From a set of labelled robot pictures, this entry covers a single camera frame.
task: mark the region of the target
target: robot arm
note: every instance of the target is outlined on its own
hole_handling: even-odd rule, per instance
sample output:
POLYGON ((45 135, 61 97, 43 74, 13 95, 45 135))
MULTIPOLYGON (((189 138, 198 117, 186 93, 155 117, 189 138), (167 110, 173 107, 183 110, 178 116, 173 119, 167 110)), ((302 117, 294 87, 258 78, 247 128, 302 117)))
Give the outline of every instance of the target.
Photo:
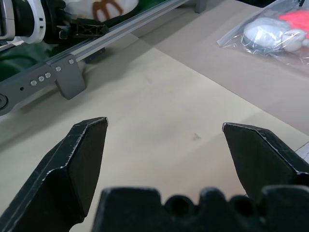
POLYGON ((0 41, 15 37, 28 44, 58 44, 72 38, 97 38, 108 32, 104 23, 64 11, 63 0, 0 0, 0 41))

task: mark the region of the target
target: screw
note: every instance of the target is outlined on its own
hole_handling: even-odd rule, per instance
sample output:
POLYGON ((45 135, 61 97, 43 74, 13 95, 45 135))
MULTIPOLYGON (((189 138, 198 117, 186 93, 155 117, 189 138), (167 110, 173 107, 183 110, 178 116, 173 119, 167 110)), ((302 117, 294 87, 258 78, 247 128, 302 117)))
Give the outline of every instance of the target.
POLYGON ((33 81, 30 82, 30 84, 31 84, 32 86, 36 86, 36 85, 37 85, 37 82, 33 80, 33 81))

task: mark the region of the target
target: metal extrusion rail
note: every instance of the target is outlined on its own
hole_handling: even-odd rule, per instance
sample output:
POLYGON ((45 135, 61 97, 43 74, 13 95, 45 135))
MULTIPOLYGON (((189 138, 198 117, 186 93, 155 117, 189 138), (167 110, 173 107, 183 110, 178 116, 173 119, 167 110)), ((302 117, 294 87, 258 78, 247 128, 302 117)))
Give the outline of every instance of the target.
MULTIPOLYGON (((189 0, 168 0, 141 14, 138 14, 112 28, 98 39, 89 39, 51 59, 32 66, 0 82, 0 116, 10 112, 14 106, 40 89, 56 83, 62 96, 72 99, 86 84, 78 67, 78 61, 97 56, 105 46, 144 26, 163 14, 179 7, 189 0)), ((196 13, 206 9, 206 0, 197 0, 196 13)))

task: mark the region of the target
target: clear plastic bag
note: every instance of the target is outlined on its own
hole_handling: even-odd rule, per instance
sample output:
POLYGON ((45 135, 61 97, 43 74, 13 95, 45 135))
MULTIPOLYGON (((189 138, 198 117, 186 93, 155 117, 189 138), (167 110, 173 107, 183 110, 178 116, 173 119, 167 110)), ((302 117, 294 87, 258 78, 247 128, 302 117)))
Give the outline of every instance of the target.
POLYGON ((274 57, 309 71, 309 8, 276 0, 217 41, 223 48, 274 57))

